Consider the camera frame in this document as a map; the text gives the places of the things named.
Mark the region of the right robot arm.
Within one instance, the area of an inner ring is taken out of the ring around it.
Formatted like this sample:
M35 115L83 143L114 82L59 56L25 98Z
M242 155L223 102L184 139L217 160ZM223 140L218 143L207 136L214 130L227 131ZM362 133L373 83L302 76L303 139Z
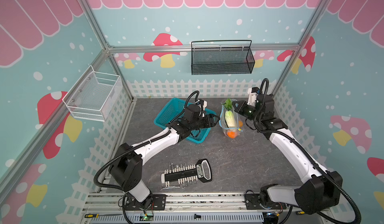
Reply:
M283 153L303 183L300 187L269 185L264 190L267 199L274 203L285 203L300 208L308 215L318 214L325 220L338 224L339 220L327 216L323 210L338 205L340 197L343 196L355 215L351 222L361 223L361 212L354 200L342 188L341 175L336 171L328 171L302 147L293 137L288 126L279 118L275 118L273 104L273 100L256 101L254 106L244 100L233 102L234 111L245 117L247 121L252 121L254 124L252 130L263 134Z

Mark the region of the clear zip top bag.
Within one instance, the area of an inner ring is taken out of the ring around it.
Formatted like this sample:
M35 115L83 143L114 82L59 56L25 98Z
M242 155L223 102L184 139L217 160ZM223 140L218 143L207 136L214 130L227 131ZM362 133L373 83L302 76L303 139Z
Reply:
M243 122L235 112L235 106L233 104L234 101L236 101L236 99L228 98L222 103L222 111L219 122L224 135L231 139L235 139L243 131Z

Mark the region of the teal plastic basket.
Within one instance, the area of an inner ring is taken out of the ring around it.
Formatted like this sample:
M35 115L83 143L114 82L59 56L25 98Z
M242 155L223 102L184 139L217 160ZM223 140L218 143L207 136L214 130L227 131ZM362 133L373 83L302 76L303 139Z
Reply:
M184 108L185 101L179 98L172 98L165 107L159 112L154 120L154 124L158 127L165 128L174 117L176 117ZM204 142L210 132L210 128L201 129L200 131L192 131L191 135L186 138L187 141L201 144Z

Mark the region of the white green toy cabbage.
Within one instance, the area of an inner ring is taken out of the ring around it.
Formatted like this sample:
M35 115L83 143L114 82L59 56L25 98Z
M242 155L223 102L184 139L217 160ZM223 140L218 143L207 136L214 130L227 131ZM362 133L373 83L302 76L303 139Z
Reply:
M233 109L233 105L232 105L232 101L230 98L228 98L224 104L223 104L223 107L225 109L225 122L227 124L227 127L228 128L235 128L237 126L237 123L236 123L236 120L235 120L235 116L234 116L234 113L232 111Z

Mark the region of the orange toy tomato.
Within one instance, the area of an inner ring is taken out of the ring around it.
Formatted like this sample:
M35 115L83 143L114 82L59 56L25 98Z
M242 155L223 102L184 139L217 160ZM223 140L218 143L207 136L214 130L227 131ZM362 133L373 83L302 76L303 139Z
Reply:
M231 139L235 139L238 136L238 133L237 132L228 131L226 133L226 135L227 135L227 137L229 137Z

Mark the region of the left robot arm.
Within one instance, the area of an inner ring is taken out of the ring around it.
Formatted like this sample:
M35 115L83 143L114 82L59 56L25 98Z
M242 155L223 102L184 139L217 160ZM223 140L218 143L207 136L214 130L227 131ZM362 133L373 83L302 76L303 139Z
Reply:
M204 117L176 119L166 125L166 128L150 139L135 145L122 144L115 157L104 164L94 175L93 182L97 187L117 189L136 199L140 208L147 210L153 203L153 194L142 180L144 164L165 150L191 135L193 131L213 128L220 117L205 114ZM117 185L103 184L100 175L109 169Z

